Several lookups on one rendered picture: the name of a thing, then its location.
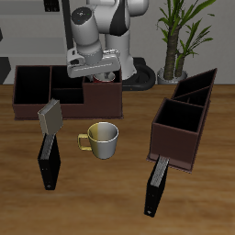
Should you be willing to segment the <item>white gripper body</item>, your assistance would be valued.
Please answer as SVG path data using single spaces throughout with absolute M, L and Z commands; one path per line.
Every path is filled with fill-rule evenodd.
M 67 51 L 67 73 L 70 78 L 110 73 L 120 69 L 118 50 L 100 50 L 94 54 L 79 54 L 76 48 Z

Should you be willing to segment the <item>red mug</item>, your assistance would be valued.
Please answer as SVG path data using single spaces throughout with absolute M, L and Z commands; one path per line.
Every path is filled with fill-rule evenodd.
M 97 73 L 94 75 L 94 83 L 113 83 L 116 76 L 114 73 Z

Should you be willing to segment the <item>dark brown desk caddy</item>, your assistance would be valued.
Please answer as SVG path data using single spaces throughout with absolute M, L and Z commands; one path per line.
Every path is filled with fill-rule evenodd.
M 54 98 L 64 119 L 122 118 L 122 83 L 119 72 L 111 83 L 70 78 L 65 65 L 17 66 L 13 93 L 16 120 L 34 120 Z
M 163 99 L 151 124 L 148 161 L 165 157 L 170 159 L 170 167 L 192 172 L 217 70 L 179 82 L 172 98 Z

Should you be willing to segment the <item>yellow and white mug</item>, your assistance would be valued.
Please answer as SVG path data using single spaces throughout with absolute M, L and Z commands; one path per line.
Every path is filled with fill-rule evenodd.
M 88 139 L 90 145 L 83 146 L 81 139 Z M 106 160 L 115 154 L 118 142 L 118 127 L 109 122 L 98 122 L 89 127 L 86 134 L 77 137 L 78 147 L 82 151 L 91 151 L 101 160 Z

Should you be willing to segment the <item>grey book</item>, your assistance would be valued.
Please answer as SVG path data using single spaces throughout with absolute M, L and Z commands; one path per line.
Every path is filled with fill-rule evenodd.
M 54 98 L 38 112 L 38 116 L 43 135 L 56 134 L 63 126 L 61 104 Z

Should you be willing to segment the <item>green pot plant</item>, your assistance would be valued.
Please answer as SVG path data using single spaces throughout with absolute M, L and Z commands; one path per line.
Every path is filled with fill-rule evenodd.
M 163 17 L 157 22 L 157 28 L 162 22 L 165 29 L 161 28 L 166 45 L 165 64 L 158 71 L 158 82 L 160 84 L 177 84 L 186 78 L 183 73 L 185 58 L 188 55 L 195 56 L 195 48 L 204 42 L 211 41 L 207 38 L 210 26 L 204 28 L 198 35 L 197 29 L 201 23 L 188 25 L 188 22 L 203 9 L 214 4 L 216 0 L 205 0 L 199 3 L 196 0 L 188 9 L 184 8 L 185 0 L 167 0 L 167 11 L 161 8 Z

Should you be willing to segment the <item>black book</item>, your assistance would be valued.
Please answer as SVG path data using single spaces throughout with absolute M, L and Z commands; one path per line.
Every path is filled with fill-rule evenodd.
M 147 183 L 144 214 L 154 217 L 162 198 L 168 172 L 169 158 L 160 156 Z
M 39 168 L 46 190 L 54 190 L 57 184 L 61 158 L 55 134 L 46 134 L 38 156 Z

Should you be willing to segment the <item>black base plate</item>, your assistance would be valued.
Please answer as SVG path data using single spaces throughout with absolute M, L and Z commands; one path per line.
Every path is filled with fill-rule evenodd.
M 129 79 L 122 81 L 122 90 L 145 91 L 151 89 L 156 82 L 155 72 L 146 65 L 145 60 L 141 57 L 134 57 L 133 63 L 137 72 Z

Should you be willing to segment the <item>black vertical post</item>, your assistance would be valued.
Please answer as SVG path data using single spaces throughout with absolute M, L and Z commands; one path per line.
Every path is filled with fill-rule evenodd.
M 62 0 L 62 14 L 63 14 L 66 45 L 67 45 L 67 49 L 69 50 L 73 47 L 70 0 Z

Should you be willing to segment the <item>small black wall box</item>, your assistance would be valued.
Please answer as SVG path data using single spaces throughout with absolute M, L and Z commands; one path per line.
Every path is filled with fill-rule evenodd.
M 59 0 L 43 0 L 44 9 L 46 12 L 59 12 Z

